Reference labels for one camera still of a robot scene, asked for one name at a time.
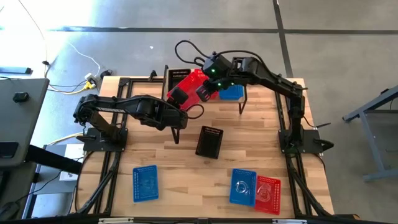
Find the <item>gray metal stand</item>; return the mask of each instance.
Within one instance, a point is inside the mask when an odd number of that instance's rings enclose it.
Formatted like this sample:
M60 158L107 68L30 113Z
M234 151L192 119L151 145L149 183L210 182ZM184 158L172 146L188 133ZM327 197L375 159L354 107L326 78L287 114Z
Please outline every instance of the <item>gray metal stand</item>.
M348 123L351 120L355 118L360 118L361 122L363 124L363 128L365 131L365 135L369 141L369 145L372 150L373 158L376 162L378 172L374 174L368 174L364 175L363 179L365 181L369 180L377 180L377 179L383 179L386 177L398 177L398 169L389 169L389 166L385 165L383 163L383 158L386 158L386 153L388 150L386 147L383 147L385 150L380 151L376 139L379 143L382 143L383 145L388 145L387 140L384 139L394 139L398 138L398 110L376 110L382 105L385 105L386 103L390 102L394 98L398 97L398 85L395 86L394 88L391 88L382 94L380 94L378 97L375 99L371 100L369 103L366 103L362 107L354 110L353 112L347 114L346 116L343 117L343 120ZM381 129L387 129L387 126L394 126L392 129L395 129L395 131L377 131L375 129L372 129L371 123L372 118L376 118L378 123L382 123Z

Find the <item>red tray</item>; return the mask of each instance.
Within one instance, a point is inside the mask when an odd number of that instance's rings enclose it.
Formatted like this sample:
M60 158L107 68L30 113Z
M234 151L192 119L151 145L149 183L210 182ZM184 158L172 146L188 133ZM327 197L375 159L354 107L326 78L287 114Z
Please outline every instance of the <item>red tray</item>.
M181 110L186 110L188 107L198 103L200 101L200 98L197 94L197 88L203 84L205 80L209 79L201 69L194 69L194 71L189 74L187 77L185 77L182 81L180 81L179 84L177 84L175 87L179 87L182 91L184 91L188 95L188 99L186 102L181 105ZM171 92L173 90L170 90L167 93L167 97L170 98ZM215 92L211 95L211 99L214 99L217 97L218 92Z
M260 212L279 215L280 180L257 176L256 204L254 209Z

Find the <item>desk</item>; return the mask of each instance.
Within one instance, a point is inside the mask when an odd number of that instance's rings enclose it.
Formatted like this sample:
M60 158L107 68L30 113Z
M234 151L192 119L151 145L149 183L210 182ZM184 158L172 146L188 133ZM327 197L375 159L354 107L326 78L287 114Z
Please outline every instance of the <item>desk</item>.
M105 77L101 96L114 96L120 77ZM304 86L303 79L291 79ZM149 94L161 97L161 83L135 83L132 95ZM180 144L174 144L170 129L158 131L141 126L132 117L127 119L129 136L122 153L113 200L112 216L130 217L228 217L271 218L252 207L229 203L229 186L233 168L254 170L258 175L282 181L281 211L278 217L292 218L292 199L287 177L285 157L279 149L277 131L279 120L275 94L263 86L248 86L248 102L242 115L236 103L203 103L204 115L189 120L181 130ZM312 123L306 97L305 116ZM195 116L199 108L189 113ZM102 113L111 121L111 113ZM212 126L224 130L218 160L195 155L201 127ZM303 120L304 128L310 128ZM104 153L95 152L87 160L79 183L79 207L98 185ZM333 213L325 172L319 158L303 154L308 188L330 213ZM156 164L159 175L158 200L142 203L132 201L132 169ZM106 204L104 191L101 211ZM300 208L303 197L298 190Z

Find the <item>red plastic basket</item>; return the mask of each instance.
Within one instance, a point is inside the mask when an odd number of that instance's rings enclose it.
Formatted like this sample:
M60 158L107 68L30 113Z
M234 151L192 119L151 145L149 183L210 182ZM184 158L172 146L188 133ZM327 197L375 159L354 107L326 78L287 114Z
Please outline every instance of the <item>red plastic basket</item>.
M280 213L280 180L257 176L254 209L274 215Z
M191 74L189 74L186 78L184 78L179 84L177 84L175 86L175 87L179 87L182 91L184 91L188 95L188 99L180 107L181 110L186 110L191 105L194 105L200 101L200 98L197 95L196 90L207 79L209 79L209 77L207 77L205 74L203 74L201 69L194 69L194 71ZM167 93L168 98L170 98L171 92L173 92L173 90L170 90ZM211 95L211 99L216 98L217 95L218 95L218 92L213 93Z

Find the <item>white cable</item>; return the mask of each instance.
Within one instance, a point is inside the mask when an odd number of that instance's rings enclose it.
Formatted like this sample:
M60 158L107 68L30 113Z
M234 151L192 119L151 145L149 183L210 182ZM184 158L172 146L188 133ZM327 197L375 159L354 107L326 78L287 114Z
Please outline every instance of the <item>white cable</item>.
M40 32L40 35L41 35L42 38L43 38L43 42L44 42L44 51L45 51L44 59L45 59L45 61L47 61L47 42L45 41L45 38L44 38L44 35L43 35L43 32L42 32L42 29L40 29L39 25L37 25L36 21L33 19L32 15L29 13L29 11L26 9L26 7L23 5L23 3L21 2L21 0L18 0L18 1L19 1L19 3L21 4L21 6L25 9L25 12L26 12L26 13L29 15L29 17L32 19L33 23L36 25L37 29L38 29L39 32ZM44 65L44 78L46 78L46 76L47 76L47 72L45 71L46 68L47 68L47 66Z
M77 50L77 48L76 48L73 44L71 44L69 41L67 41L67 43L68 43L71 47L73 47L73 49L75 49L76 52L77 52L78 54L80 54L81 56L84 56L84 57L86 57L86 58L91 59L91 60L98 66L97 74L94 76L94 77L97 77L97 75L100 73L101 66L100 66L92 57L89 57L89 56L87 56L87 55L85 55L85 54L80 53L80 52Z

